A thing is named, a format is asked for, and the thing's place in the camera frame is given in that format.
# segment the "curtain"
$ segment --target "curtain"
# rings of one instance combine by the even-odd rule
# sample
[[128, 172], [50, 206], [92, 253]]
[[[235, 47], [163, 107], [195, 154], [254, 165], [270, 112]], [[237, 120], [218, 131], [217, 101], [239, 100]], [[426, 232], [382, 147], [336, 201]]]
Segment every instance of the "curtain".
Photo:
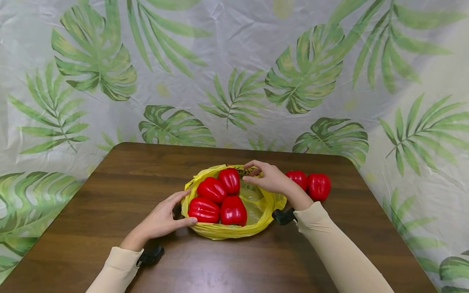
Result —
[[0, 1], [0, 282], [131, 141], [344, 156], [469, 292], [468, 5]]

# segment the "green leaf print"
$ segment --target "green leaf print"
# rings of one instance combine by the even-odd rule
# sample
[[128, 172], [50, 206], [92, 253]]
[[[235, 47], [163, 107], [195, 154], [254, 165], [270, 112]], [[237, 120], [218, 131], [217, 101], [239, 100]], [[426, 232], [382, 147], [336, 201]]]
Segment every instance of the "green leaf print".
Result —
[[192, 8], [200, 1], [201, 0], [147, 0], [148, 4], [144, 4], [141, 0], [127, 0], [127, 12], [135, 44], [150, 70], [152, 70], [152, 68], [147, 49], [145, 48], [144, 39], [146, 39], [148, 47], [158, 60], [158, 63], [170, 74], [172, 74], [171, 68], [166, 64], [160, 50], [176, 68], [190, 78], [194, 78], [194, 75], [187, 65], [181, 61], [180, 57], [196, 65], [207, 66], [207, 63], [191, 50], [174, 40], [167, 33], [169, 32], [187, 38], [209, 37], [212, 33], [185, 23], [164, 18], [154, 10], [183, 11]]
[[[383, 200], [383, 210], [390, 218], [397, 232], [402, 236], [409, 249], [413, 252], [429, 248], [438, 248], [446, 246], [446, 243], [432, 237], [416, 236], [413, 230], [421, 228], [433, 221], [436, 217], [416, 218], [405, 221], [404, 218], [409, 214], [413, 207], [416, 196], [411, 195], [399, 204], [399, 191], [394, 189], [391, 195], [391, 202], [385, 197]], [[438, 272], [438, 264], [431, 259], [417, 257], [422, 268], [427, 272]]]
[[104, 142], [103, 144], [97, 144], [96, 146], [100, 149], [100, 150], [104, 150], [106, 152], [110, 152], [113, 147], [115, 147], [116, 145], [120, 144], [120, 143], [125, 143], [125, 142], [131, 142], [131, 143], [134, 143], [137, 141], [137, 136], [133, 135], [131, 136], [129, 139], [125, 139], [122, 137], [122, 132], [117, 129], [117, 143], [115, 143], [112, 138], [110, 138], [105, 132], [101, 132], [101, 136], [103, 137], [104, 139]]
[[[331, 16], [331, 21], [341, 21], [351, 12], [358, 9], [365, 1], [343, 0]], [[343, 42], [348, 52], [361, 38], [370, 20], [378, 15], [373, 29], [369, 30], [366, 41], [358, 56], [353, 71], [353, 87], [368, 58], [367, 71], [370, 88], [375, 88], [376, 64], [381, 54], [381, 75], [383, 84], [388, 92], [396, 92], [396, 75], [413, 83], [421, 83], [418, 73], [402, 56], [402, 51], [414, 54], [448, 55], [451, 51], [431, 42], [423, 41], [404, 33], [404, 29], [431, 30], [444, 27], [467, 17], [454, 11], [417, 11], [399, 5], [395, 0], [375, 0], [367, 8], [362, 17], [356, 22]]]
[[342, 72], [342, 60], [329, 60], [329, 51], [340, 46], [344, 32], [338, 25], [317, 25], [304, 32], [296, 43], [296, 65], [290, 46], [277, 58], [278, 70], [267, 73], [265, 88], [269, 101], [285, 104], [292, 114], [303, 114], [319, 106], [334, 91]]
[[395, 152], [397, 168], [402, 176], [404, 176], [404, 161], [419, 176], [421, 175], [420, 161], [432, 170], [438, 170], [434, 156], [430, 152], [456, 165], [457, 160], [455, 156], [443, 143], [469, 150], [468, 142], [451, 134], [458, 131], [469, 131], [469, 124], [461, 123], [462, 121], [469, 121], [469, 112], [463, 111], [449, 114], [454, 109], [465, 105], [465, 103], [457, 102], [445, 105], [451, 95], [446, 96], [429, 107], [420, 117], [420, 120], [416, 121], [423, 97], [424, 95], [422, 94], [413, 103], [407, 117], [407, 122], [402, 118], [401, 109], [397, 109], [394, 119], [395, 132], [392, 131], [386, 121], [379, 119], [387, 137], [394, 145], [394, 148], [388, 153], [386, 158]]
[[80, 188], [73, 176], [53, 172], [0, 177], [0, 245], [17, 255], [0, 256], [0, 273], [13, 268]]
[[458, 288], [453, 286], [444, 286], [441, 288], [441, 293], [467, 293], [469, 289]]
[[276, 138], [273, 139], [270, 144], [266, 144], [266, 142], [264, 141], [264, 138], [260, 135], [259, 135], [257, 141], [255, 141], [254, 139], [251, 140], [250, 138], [248, 138], [248, 141], [249, 141], [249, 145], [251, 146], [251, 148], [253, 150], [285, 151], [287, 149], [287, 147], [285, 145], [275, 146], [275, 144], [277, 143]]
[[78, 44], [75, 47], [57, 29], [52, 30], [52, 48], [60, 73], [73, 77], [67, 82], [77, 90], [93, 91], [98, 85], [113, 101], [126, 101], [135, 93], [137, 72], [121, 42], [118, 1], [105, 0], [106, 18], [88, 1], [66, 11], [60, 22]]
[[349, 121], [319, 118], [311, 125], [311, 132], [296, 139], [292, 151], [343, 156], [360, 168], [369, 149], [368, 135], [360, 123]]
[[469, 261], [458, 256], [447, 257], [440, 263], [439, 275], [442, 281], [459, 278], [469, 280]]
[[215, 139], [204, 124], [185, 110], [168, 105], [148, 105], [144, 117], [148, 121], [138, 124], [147, 143], [214, 147]]
[[228, 95], [225, 94], [218, 76], [215, 74], [213, 83], [215, 85], [216, 97], [206, 91], [207, 97], [212, 106], [199, 104], [208, 113], [226, 119], [228, 129], [229, 123], [247, 130], [245, 124], [254, 125], [251, 117], [260, 117], [258, 110], [265, 109], [264, 104], [259, 101], [265, 95], [256, 90], [262, 88], [264, 81], [257, 80], [262, 74], [262, 70], [248, 75], [244, 70], [237, 74], [237, 69], [233, 69], [228, 81]]
[[58, 75], [53, 80], [53, 68], [53, 62], [50, 62], [45, 69], [45, 82], [41, 80], [38, 71], [34, 79], [26, 74], [28, 89], [40, 110], [29, 107], [11, 95], [8, 96], [10, 103], [18, 110], [42, 124], [40, 127], [20, 127], [21, 133], [46, 139], [40, 144], [23, 150], [20, 154], [48, 151], [62, 143], [67, 143], [76, 153], [76, 143], [89, 139], [80, 135], [80, 132], [88, 127], [88, 124], [77, 122], [87, 113], [77, 110], [83, 99], [69, 97], [73, 88], [66, 86], [62, 89], [63, 76]]

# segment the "table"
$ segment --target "table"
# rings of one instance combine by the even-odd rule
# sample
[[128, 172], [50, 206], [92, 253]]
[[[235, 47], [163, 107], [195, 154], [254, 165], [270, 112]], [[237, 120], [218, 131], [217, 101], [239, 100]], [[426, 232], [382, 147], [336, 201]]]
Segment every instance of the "table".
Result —
[[[267, 161], [325, 173], [324, 207], [397, 292], [435, 292], [352, 163], [326, 155], [122, 143], [112, 149], [0, 288], [2, 293], [85, 292], [112, 246], [200, 170]], [[166, 254], [141, 268], [128, 292], [337, 292], [294, 223], [250, 238], [212, 241], [185, 228], [149, 243]]]

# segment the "red bell pepper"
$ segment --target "red bell pepper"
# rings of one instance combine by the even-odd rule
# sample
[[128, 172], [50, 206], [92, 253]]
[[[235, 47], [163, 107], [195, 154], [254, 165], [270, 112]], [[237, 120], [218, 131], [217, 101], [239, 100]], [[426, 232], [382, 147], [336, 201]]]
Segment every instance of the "red bell pepper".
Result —
[[313, 201], [324, 201], [331, 191], [331, 180], [325, 174], [308, 176], [308, 195]]
[[203, 197], [196, 197], [189, 203], [189, 217], [196, 217], [200, 223], [218, 223], [220, 208], [216, 203]]
[[245, 226], [248, 212], [239, 196], [228, 196], [221, 204], [220, 220], [223, 225]]
[[236, 169], [228, 168], [221, 170], [220, 173], [218, 173], [218, 180], [223, 184], [228, 195], [239, 194], [239, 175]]
[[285, 175], [298, 184], [304, 191], [308, 188], [308, 178], [302, 171], [288, 171]]
[[197, 187], [197, 194], [205, 197], [216, 204], [221, 204], [227, 196], [227, 191], [223, 184], [216, 178], [207, 177]]

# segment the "plastic bag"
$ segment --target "plastic bag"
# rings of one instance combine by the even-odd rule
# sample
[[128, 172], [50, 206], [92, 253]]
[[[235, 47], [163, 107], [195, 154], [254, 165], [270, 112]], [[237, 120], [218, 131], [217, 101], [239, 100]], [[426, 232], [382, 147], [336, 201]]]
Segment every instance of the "plastic bag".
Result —
[[255, 185], [248, 184], [241, 180], [248, 175], [253, 168], [244, 169], [242, 165], [219, 165], [202, 170], [186, 184], [184, 190], [192, 188], [191, 193], [183, 198], [182, 210], [183, 216], [188, 217], [187, 211], [189, 203], [197, 197], [198, 185], [207, 177], [217, 177], [221, 170], [234, 168], [240, 176], [241, 190], [240, 198], [248, 212], [248, 222], [246, 226], [222, 225], [211, 223], [197, 223], [190, 228], [197, 234], [212, 240], [224, 240], [227, 238], [249, 237], [263, 231], [273, 221], [272, 213], [276, 209], [284, 209], [287, 199], [280, 194], [265, 191]]

